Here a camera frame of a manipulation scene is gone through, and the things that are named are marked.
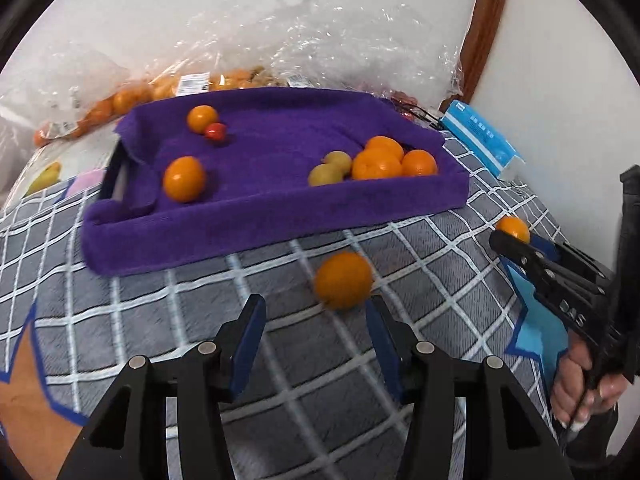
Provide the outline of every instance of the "orange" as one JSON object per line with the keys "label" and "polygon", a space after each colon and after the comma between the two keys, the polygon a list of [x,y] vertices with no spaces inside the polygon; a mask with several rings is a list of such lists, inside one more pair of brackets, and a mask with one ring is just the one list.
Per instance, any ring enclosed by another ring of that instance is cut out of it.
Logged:
{"label": "orange", "polygon": [[207,105],[196,106],[187,115],[187,124],[191,131],[196,134],[203,134],[207,126],[219,122],[216,109]]}
{"label": "orange", "polygon": [[48,126],[45,126],[45,128],[43,128],[42,130],[38,130],[35,134],[33,134],[33,143],[36,148],[42,148],[43,146],[46,146],[51,142],[44,136],[46,128],[48,128]]}
{"label": "orange", "polygon": [[314,289],[331,309],[343,310],[370,296],[373,277],[367,261],[356,253],[331,256],[316,272]]}
{"label": "orange", "polygon": [[89,119],[80,119],[78,121],[78,127],[69,134],[69,137],[71,137],[72,139],[79,139],[79,137],[82,137],[84,134],[88,133],[92,126],[94,125],[91,121],[89,121]]}
{"label": "orange", "polygon": [[225,73],[225,78],[235,79],[236,81],[249,81],[254,75],[244,68],[236,68]]}
{"label": "orange", "polygon": [[404,149],[397,141],[393,140],[391,137],[383,137],[377,136],[372,137],[367,142],[367,145],[364,147],[365,150],[369,148],[379,148],[381,150],[387,150],[388,152],[393,153],[394,157],[398,159],[398,161],[402,160],[404,157]]}
{"label": "orange", "polygon": [[178,88],[180,78],[175,75],[163,75],[155,79],[151,86],[151,100],[160,101],[175,97],[175,91]]}
{"label": "orange", "polygon": [[216,85],[216,90],[235,90],[238,88],[238,80],[225,77],[221,77],[220,82]]}
{"label": "orange", "polygon": [[91,124],[104,124],[109,121],[111,114],[113,114],[113,104],[111,98],[109,98],[98,101],[94,107],[89,110],[85,119]]}
{"label": "orange", "polygon": [[153,87],[145,82],[136,83],[133,93],[136,96],[136,104],[148,103],[151,101]]}
{"label": "orange", "polygon": [[424,150],[412,150],[402,159],[402,176],[436,175],[438,165],[433,155]]}
{"label": "orange", "polygon": [[391,152],[373,148],[360,152],[351,167],[353,180],[391,178],[401,174],[402,166]]}
{"label": "orange", "polygon": [[531,241],[531,234],[527,225],[517,216],[503,216],[495,225],[496,229],[504,231],[518,240],[528,244]]}
{"label": "orange", "polygon": [[136,89],[133,87],[123,88],[113,96],[113,111],[116,115],[126,115],[138,104]]}
{"label": "orange", "polygon": [[164,172],[162,187],[176,202],[193,202],[204,191],[207,174],[194,156],[176,158]]}

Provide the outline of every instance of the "gray checkered blanket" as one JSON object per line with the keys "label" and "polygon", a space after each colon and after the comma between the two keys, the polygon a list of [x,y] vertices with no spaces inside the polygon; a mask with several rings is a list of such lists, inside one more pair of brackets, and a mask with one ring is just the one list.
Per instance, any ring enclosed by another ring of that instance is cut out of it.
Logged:
{"label": "gray checkered blanket", "polygon": [[[222,411],[238,478],[387,480],[398,468],[412,407],[396,405],[385,390],[364,310],[329,312],[312,292],[319,264],[350,249],[370,261],[375,292],[395,316],[452,356],[503,357],[548,423],[537,365],[503,355],[520,304],[488,237],[505,214],[548,238],[561,237],[560,229],[529,187],[497,181],[446,137],[446,148],[471,173],[462,209],[124,278],[95,276],[82,260],[82,213],[96,188],[60,200],[60,184],[23,200],[0,222],[4,370],[37,300],[34,325],[50,394],[89,415],[128,358],[183,354],[213,338],[256,292],[267,301],[267,327],[247,389]],[[452,478],[463,468],[459,401]],[[170,476],[178,479],[175,402],[168,404],[166,437]]]}

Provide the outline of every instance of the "red cherry tomato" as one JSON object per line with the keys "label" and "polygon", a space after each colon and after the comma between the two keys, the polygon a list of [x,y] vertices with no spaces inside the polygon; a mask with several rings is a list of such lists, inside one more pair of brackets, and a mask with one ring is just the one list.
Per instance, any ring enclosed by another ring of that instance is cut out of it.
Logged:
{"label": "red cherry tomato", "polygon": [[226,126],[222,123],[213,123],[207,126],[204,130],[204,136],[213,140],[216,143],[222,143],[226,141]]}

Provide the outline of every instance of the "metal screw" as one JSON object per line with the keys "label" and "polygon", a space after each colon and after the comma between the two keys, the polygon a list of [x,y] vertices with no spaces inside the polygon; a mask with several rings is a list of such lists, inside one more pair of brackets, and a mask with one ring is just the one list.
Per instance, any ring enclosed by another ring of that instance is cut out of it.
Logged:
{"label": "metal screw", "polygon": [[502,368],[502,365],[504,364],[504,362],[502,361],[502,359],[500,359],[499,357],[492,355],[489,356],[486,359],[486,365],[489,368],[493,368],[494,370],[499,370],[500,368]]}
{"label": "metal screw", "polygon": [[129,359],[129,366],[134,370],[138,368],[142,368],[146,363],[146,357],[143,355],[135,355],[131,359]]}
{"label": "metal screw", "polygon": [[432,343],[429,343],[428,341],[420,341],[416,346],[415,349],[420,352],[421,354],[433,354],[434,350],[436,349],[435,346],[433,346]]}
{"label": "metal screw", "polygon": [[198,352],[202,355],[213,354],[216,351],[216,344],[211,341],[205,341],[204,343],[200,343],[198,345]]}

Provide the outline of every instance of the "purple tray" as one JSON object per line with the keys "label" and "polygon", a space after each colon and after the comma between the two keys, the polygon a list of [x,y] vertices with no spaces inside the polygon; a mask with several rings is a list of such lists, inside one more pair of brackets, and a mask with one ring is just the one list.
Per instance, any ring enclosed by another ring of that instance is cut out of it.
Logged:
{"label": "purple tray", "polygon": [[[219,148],[186,124],[197,105],[227,124]],[[389,102],[359,92],[259,88],[196,94],[136,108],[117,128],[128,183],[110,198],[107,177],[87,211],[82,250],[107,276],[166,269],[319,232],[437,213],[465,205],[468,173],[442,147],[442,135],[400,116]],[[334,150],[355,156],[371,137],[393,137],[430,152],[437,176],[345,181],[309,187],[306,178]],[[180,204],[162,192],[172,160],[193,155],[207,171],[203,196]]]}

